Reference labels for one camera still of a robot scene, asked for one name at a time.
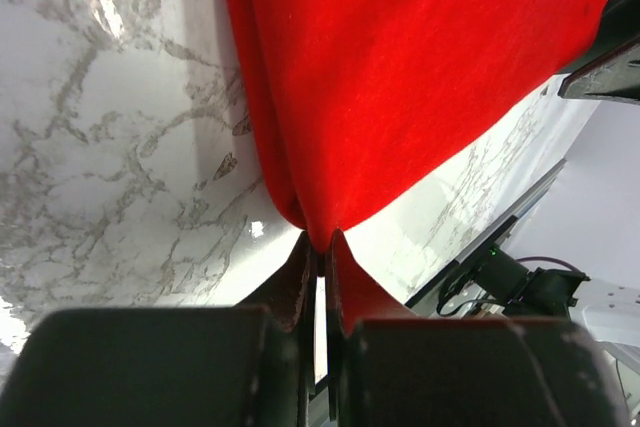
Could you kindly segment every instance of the black plastic part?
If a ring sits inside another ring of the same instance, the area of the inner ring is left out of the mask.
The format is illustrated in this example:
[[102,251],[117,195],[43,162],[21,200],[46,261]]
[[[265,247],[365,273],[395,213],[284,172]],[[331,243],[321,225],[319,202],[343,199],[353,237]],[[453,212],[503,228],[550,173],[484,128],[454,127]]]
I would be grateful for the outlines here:
[[[442,280],[442,285],[438,291],[438,305],[436,311],[438,314],[449,300],[462,292],[462,289],[471,282],[477,274],[481,260],[494,247],[495,242],[513,227],[518,221],[518,217],[512,215],[500,227],[498,227],[487,239],[482,242],[477,249],[471,252],[462,262],[453,261],[443,269],[446,277]],[[407,306],[413,308],[420,298],[432,289],[433,285],[427,284],[414,297],[412,297]]]
[[589,278],[582,272],[537,269],[534,272],[498,247],[477,262],[473,281],[499,303],[507,316],[540,315],[569,318],[573,294]]
[[609,0],[591,49],[562,73],[563,98],[640,103],[640,0]]
[[640,0],[609,0],[591,48],[560,73],[573,73],[640,34]]
[[487,250],[478,264],[474,282],[501,304],[516,297],[529,280],[529,269],[497,247]]
[[580,328],[556,321],[365,321],[348,341],[339,425],[628,425]]
[[295,426],[298,348],[265,309],[87,309],[45,319],[1,426]]

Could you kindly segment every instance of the white marble countertop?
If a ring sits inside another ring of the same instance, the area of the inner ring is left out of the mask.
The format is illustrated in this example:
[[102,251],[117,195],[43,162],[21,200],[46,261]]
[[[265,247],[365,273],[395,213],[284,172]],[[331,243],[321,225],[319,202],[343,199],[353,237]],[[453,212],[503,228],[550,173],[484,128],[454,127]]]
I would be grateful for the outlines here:
[[[0,366],[52,309],[234,303],[286,258],[225,0],[0,0],[0,39]],[[348,232],[393,295],[564,155],[595,104],[558,86]]]

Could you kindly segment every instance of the black cable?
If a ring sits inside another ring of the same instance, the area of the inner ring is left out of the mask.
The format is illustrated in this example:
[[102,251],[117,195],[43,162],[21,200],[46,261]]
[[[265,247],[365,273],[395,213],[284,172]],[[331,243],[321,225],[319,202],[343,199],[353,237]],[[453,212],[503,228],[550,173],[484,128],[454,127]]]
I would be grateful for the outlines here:
[[447,312],[446,314],[441,313],[440,309],[438,309],[438,315],[440,317],[452,317],[452,316],[456,315],[458,312],[460,312],[460,309],[462,309],[462,307],[464,307],[467,304],[493,304],[493,305],[499,305],[501,307],[504,307],[504,305],[501,304],[500,302],[498,302],[497,300],[471,299],[471,300],[467,300],[466,302],[461,303],[460,305],[458,305],[458,307],[453,309],[451,312]]
[[573,272],[577,272],[579,274],[583,273],[575,265],[570,264],[566,260],[556,259],[555,257],[545,257],[545,256],[541,256],[541,255],[536,255],[536,256],[533,256],[533,257],[523,257],[522,259],[516,259],[516,260],[518,262],[534,262],[534,261],[549,262],[551,264],[561,265],[561,266],[566,267],[567,269],[572,270]]
[[616,359],[616,373],[618,374],[618,382],[620,382],[620,389],[622,389],[622,398],[624,399],[624,405],[627,405],[627,394],[624,391],[624,385],[622,385],[622,376],[620,375],[620,366],[618,365],[618,363],[618,359]]

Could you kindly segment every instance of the red cloth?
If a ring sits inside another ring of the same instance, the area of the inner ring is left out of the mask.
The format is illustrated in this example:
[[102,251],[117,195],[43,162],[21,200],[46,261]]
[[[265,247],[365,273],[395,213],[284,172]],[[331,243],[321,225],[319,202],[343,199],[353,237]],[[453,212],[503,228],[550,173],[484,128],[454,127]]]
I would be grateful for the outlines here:
[[605,2],[228,0],[276,207],[325,250],[586,50]]

